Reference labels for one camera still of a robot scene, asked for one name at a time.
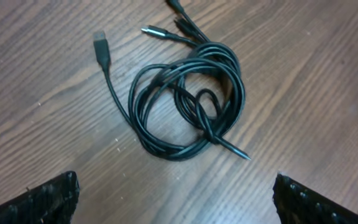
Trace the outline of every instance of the wooden table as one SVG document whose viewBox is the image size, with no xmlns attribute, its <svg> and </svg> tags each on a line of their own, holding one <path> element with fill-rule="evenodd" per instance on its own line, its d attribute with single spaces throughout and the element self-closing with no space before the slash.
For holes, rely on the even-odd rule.
<svg viewBox="0 0 358 224">
<path fill-rule="evenodd" d="M 144 66 L 186 57 L 161 1 L 0 1 L 0 203 L 66 170 L 81 193 L 73 223 L 280 223 L 282 172 L 358 213 L 358 0 L 182 1 L 211 40 L 239 57 L 247 102 L 222 146 L 185 162 L 146 153 L 112 101 L 92 33 L 105 30 L 126 105 Z M 194 78 L 194 90 L 215 83 Z M 175 143 L 195 130 L 158 101 L 150 130 Z"/>
</svg>

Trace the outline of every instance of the cable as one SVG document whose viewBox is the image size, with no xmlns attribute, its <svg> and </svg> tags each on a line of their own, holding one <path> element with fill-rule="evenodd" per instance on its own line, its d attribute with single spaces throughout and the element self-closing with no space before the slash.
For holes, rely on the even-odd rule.
<svg viewBox="0 0 358 224">
<path fill-rule="evenodd" d="M 185 59 L 170 64 L 155 64 L 144 67 L 134 78 L 128 97 L 128 114 L 121 105 L 110 79 L 110 53 L 104 32 L 94 34 L 96 58 L 102 67 L 111 95 L 119 111 L 139 137 L 143 147 L 152 155 L 169 161 L 183 161 L 200 153 L 209 143 L 220 144 L 243 159 L 250 157 L 223 139 L 239 119 L 245 105 L 246 91 L 241 81 L 241 70 L 235 53 L 227 46 L 211 42 L 186 14 L 178 1 L 167 1 L 181 16 L 175 20 L 177 27 L 189 38 L 172 34 L 165 29 L 146 26 L 142 31 L 153 37 L 185 43 L 193 50 Z M 142 75 L 159 70 L 150 85 L 135 96 L 137 84 Z M 189 73 L 202 73 L 217 78 L 221 85 L 229 81 L 229 97 L 221 108 L 216 95 L 209 89 L 202 89 L 196 96 L 186 90 L 185 80 Z M 152 105 L 164 90 L 171 89 L 177 110 L 181 116 L 194 127 L 203 130 L 204 136 L 188 146 L 165 142 L 147 130 L 147 118 Z M 209 95 L 216 110 L 216 117 L 207 116 L 200 104 L 200 98 Z"/>
</svg>

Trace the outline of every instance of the brown wood surface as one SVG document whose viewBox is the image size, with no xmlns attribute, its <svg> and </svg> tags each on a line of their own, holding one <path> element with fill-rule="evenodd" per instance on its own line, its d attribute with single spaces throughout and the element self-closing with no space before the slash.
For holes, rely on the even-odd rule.
<svg viewBox="0 0 358 224">
<path fill-rule="evenodd" d="M 279 223 L 280 171 L 358 213 L 358 0 L 182 2 L 241 61 L 246 107 L 225 138 L 253 160 L 221 146 L 185 162 L 157 159 L 118 112 L 92 33 L 106 32 L 126 105 L 142 67 L 190 51 L 141 34 L 144 24 L 177 32 L 162 0 L 2 0 L 0 203 L 74 170 L 73 223 Z M 166 141 L 194 138 L 169 93 L 149 121 Z"/>
</svg>

